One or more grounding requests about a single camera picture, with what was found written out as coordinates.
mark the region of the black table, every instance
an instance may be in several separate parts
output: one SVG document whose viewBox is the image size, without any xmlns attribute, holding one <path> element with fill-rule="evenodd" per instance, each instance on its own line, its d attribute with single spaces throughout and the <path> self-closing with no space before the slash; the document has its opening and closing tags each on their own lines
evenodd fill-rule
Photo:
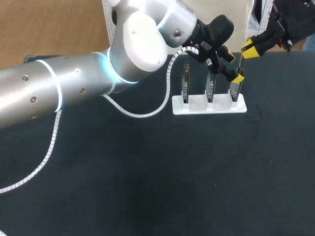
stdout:
<svg viewBox="0 0 315 236">
<path fill-rule="evenodd" d="M 99 97 L 65 109 L 54 153 L 29 183 L 0 195 L 8 236 L 315 235 L 315 54 L 269 53 L 245 64 L 248 112 L 133 119 Z M 189 62 L 191 91 L 207 67 Z M 145 113 L 165 94 L 166 67 L 125 93 Z M 217 92 L 227 91 L 219 80 Z M 55 115 L 0 130 L 0 186 L 43 159 Z"/>
</svg>

